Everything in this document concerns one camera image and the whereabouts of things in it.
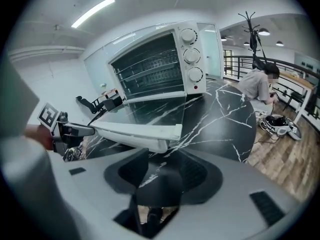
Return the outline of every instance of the window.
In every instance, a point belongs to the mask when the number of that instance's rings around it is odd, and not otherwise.
[[[223,50],[224,73],[226,75],[232,75],[233,58],[226,58],[226,56],[232,56],[232,50]]]

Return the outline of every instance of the oven knob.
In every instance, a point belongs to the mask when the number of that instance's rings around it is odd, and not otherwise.
[[[188,71],[188,77],[193,82],[199,82],[204,76],[202,70],[198,67],[193,67]]]
[[[192,29],[189,29],[189,28],[182,30],[180,36],[181,36],[181,39],[183,40],[183,42],[185,42],[186,44],[192,43],[197,38],[196,33]]]
[[[184,61],[189,64],[197,63],[200,60],[200,52],[197,49],[187,49],[184,54]]]

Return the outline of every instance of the wooden floor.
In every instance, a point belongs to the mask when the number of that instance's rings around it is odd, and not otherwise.
[[[279,102],[274,106],[273,113],[294,120],[295,111],[288,107],[283,112],[284,106]],[[293,140],[286,134],[277,142],[270,139],[269,133],[258,126],[255,144],[246,163],[282,186],[299,201],[304,201],[315,191],[319,183],[320,137],[303,117],[299,120],[298,126],[302,140]]]

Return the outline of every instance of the gray t-shirt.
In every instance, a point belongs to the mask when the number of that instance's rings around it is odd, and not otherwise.
[[[266,101],[270,98],[268,76],[259,69],[247,73],[237,84],[237,88],[250,100]]]

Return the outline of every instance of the fluorescent light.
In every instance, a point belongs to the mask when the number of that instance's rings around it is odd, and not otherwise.
[[[116,45],[117,43],[120,43],[120,42],[122,42],[123,40],[126,40],[126,39],[128,39],[128,38],[134,37],[135,35],[136,35],[136,33],[129,34],[129,35],[127,35],[127,36],[125,36],[125,37],[123,37],[123,38],[121,38],[121,39],[113,42],[113,44]]]
[[[75,23],[72,24],[72,28],[79,27],[85,20],[94,15],[97,11],[100,11],[102,8],[114,3],[115,0],[104,0],[103,2],[97,4],[92,9],[88,10],[84,15],[82,15]]]
[[[281,46],[281,47],[285,46],[285,45],[284,45],[284,43],[283,43],[283,42],[281,42],[281,41],[276,42],[276,44],[275,44],[275,45],[276,45],[276,46]]]
[[[164,27],[166,27],[166,26],[167,26],[167,25],[164,25],[164,26],[156,26],[155,29],[156,29],[156,30],[162,29],[162,28],[164,28]]]
[[[266,30],[265,28],[261,28],[261,29],[259,30],[259,35],[261,35],[261,36],[270,36],[270,33],[269,33],[269,31]]]

